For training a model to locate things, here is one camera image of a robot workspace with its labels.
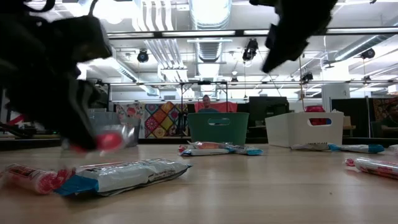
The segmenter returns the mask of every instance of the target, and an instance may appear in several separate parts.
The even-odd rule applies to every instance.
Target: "green basket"
[[[248,119],[248,113],[190,113],[188,125],[193,142],[231,142],[243,146]]]

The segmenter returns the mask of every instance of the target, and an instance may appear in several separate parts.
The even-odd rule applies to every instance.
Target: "table surface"
[[[0,190],[2,223],[397,223],[398,180],[344,167],[346,157],[270,147],[266,156],[182,158],[176,145],[145,145],[84,159],[59,147],[0,152],[0,168],[17,162],[43,169],[164,157],[193,165],[181,177],[113,197],[62,198]]]

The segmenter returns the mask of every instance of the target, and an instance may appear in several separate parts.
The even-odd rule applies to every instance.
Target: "candy wrapper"
[[[131,141],[134,141],[134,128],[127,130],[125,125],[106,125],[97,129],[97,151],[100,153],[117,151],[125,148]],[[73,149],[77,152],[85,152],[79,146],[74,146],[65,139],[62,142],[64,149]]]
[[[148,159],[139,162],[116,162],[84,166],[56,190],[60,195],[96,192],[112,196],[179,177],[191,167],[166,159]]]
[[[250,146],[234,146],[228,143],[216,142],[195,142],[188,146],[180,146],[178,148],[180,156],[210,156],[220,154],[242,154],[248,156],[256,156],[263,153],[263,150]]]
[[[369,153],[375,154],[384,151],[384,147],[382,145],[342,145],[338,146],[336,144],[327,144],[327,143],[319,143],[319,144],[303,144],[303,145],[294,145],[291,147],[292,150],[301,150],[301,151],[347,151],[347,152],[361,152],[361,153]]]
[[[188,142],[190,146],[193,146],[195,149],[225,149],[228,142]]]
[[[55,172],[11,164],[6,167],[6,170],[2,173],[3,177],[0,177],[0,179],[3,182],[13,183],[37,194],[49,194],[61,187],[74,174],[75,169],[62,169]]]
[[[263,153],[262,149],[258,149],[252,146],[234,146],[227,145],[226,147],[229,151],[236,154],[248,155],[248,156],[258,156]]]
[[[180,156],[210,156],[231,153],[228,149],[186,149],[180,153]]]
[[[356,167],[362,172],[398,179],[398,163],[368,158],[346,159],[346,166]]]

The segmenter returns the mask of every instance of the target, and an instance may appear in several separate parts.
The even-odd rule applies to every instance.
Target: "computer monitor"
[[[289,112],[289,102],[286,97],[250,96],[249,104],[249,119],[252,121],[264,121],[266,118]]]

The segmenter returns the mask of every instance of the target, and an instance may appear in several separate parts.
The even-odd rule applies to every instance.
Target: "person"
[[[398,105],[390,104],[386,110],[388,116],[381,121],[381,129],[386,138],[398,138]]]
[[[203,106],[204,108],[198,110],[198,113],[218,113],[218,110],[214,108],[210,108],[210,97],[208,95],[203,96]]]

